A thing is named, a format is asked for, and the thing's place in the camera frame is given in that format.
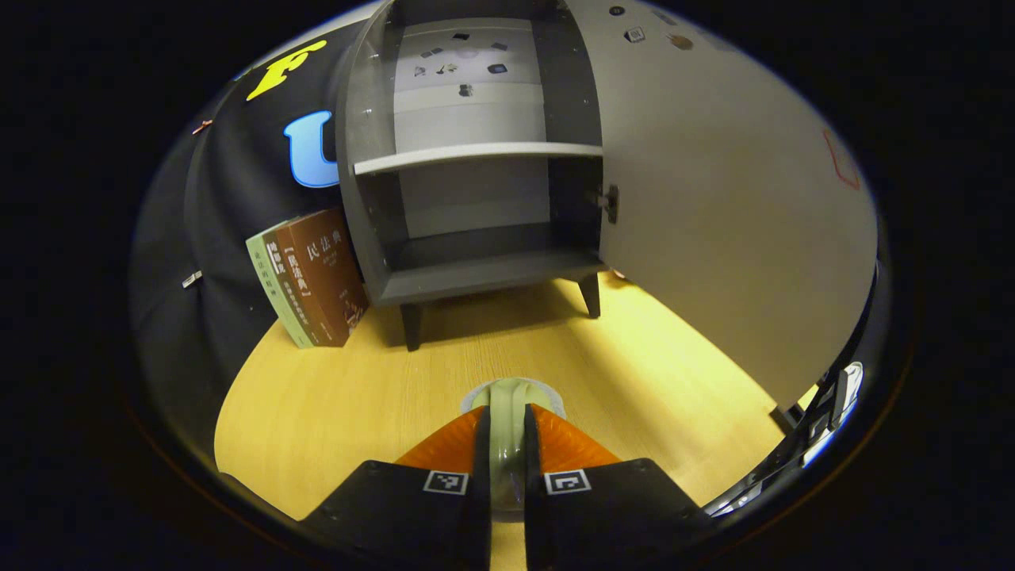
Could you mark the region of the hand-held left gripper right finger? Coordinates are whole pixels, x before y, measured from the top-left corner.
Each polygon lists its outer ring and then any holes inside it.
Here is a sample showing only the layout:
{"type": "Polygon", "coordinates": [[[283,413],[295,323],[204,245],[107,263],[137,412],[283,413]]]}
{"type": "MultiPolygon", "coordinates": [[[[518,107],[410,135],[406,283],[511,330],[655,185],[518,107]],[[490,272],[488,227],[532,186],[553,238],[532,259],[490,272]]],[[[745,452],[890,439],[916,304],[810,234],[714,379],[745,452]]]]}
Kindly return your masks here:
{"type": "Polygon", "coordinates": [[[656,462],[624,462],[544,406],[523,419],[530,570],[653,570],[707,536],[707,514],[656,462]]]}

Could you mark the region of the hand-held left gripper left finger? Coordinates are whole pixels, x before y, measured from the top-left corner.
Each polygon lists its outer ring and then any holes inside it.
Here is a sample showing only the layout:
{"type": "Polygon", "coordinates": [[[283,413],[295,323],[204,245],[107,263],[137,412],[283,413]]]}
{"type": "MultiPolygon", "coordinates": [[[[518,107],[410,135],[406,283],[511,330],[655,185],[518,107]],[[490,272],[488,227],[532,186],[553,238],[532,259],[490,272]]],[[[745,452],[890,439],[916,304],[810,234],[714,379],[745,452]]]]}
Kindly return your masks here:
{"type": "Polygon", "coordinates": [[[480,406],[396,462],[360,463],[304,517],[304,532],[339,570],[489,569],[489,436],[480,406]]]}

